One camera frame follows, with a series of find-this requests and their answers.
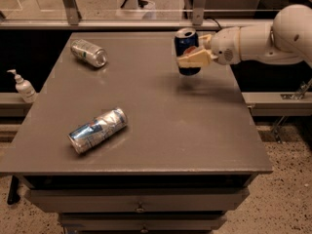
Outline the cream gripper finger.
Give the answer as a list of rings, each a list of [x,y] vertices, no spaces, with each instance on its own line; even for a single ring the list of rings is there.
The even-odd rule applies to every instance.
[[[212,37],[212,34],[206,34],[199,37],[199,40],[202,42],[203,46],[206,49],[209,49],[211,47]]]
[[[208,66],[216,59],[217,55],[213,54],[211,50],[198,49],[178,57],[176,61],[181,68],[195,68]]]

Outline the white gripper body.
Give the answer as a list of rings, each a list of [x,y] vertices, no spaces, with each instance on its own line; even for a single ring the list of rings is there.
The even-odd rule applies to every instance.
[[[239,63],[239,40],[239,27],[225,28],[216,33],[211,40],[214,61],[223,65]]]

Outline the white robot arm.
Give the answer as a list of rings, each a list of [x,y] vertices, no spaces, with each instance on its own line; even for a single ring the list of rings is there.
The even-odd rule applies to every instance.
[[[237,64],[256,60],[265,64],[312,66],[312,9],[290,5],[272,23],[229,27],[200,37],[202,44],[176,58],[181,68],[201,68],[213,61]]]

